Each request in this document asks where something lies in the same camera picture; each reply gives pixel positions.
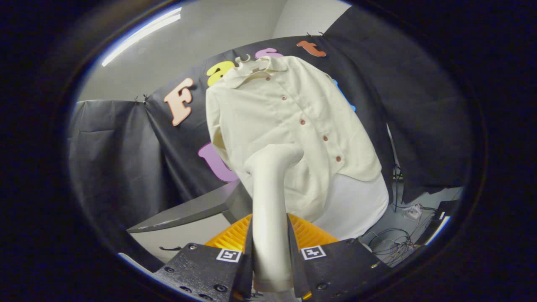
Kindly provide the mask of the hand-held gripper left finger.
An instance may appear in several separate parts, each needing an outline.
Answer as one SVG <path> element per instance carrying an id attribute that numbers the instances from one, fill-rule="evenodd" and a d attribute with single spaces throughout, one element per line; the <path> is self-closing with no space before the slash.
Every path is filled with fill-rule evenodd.
<path id="1" fill-rule="evenodd" d="M 188 243 L 155 272 L 169 289 L 196 302 L 243 302 L 253 287 L 252 215 L 205 244 Z"/>

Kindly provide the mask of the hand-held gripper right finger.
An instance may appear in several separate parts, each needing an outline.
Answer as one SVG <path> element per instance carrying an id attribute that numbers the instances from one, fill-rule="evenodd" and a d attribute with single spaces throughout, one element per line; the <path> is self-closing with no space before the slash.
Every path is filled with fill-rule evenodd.
<path id="1" fill-rule="evenodd" d="M 293 214 L 287 215 L 287 222 L 299 300 L 365 300 L 391 273 L 358 239 L 338 240 Z"/>

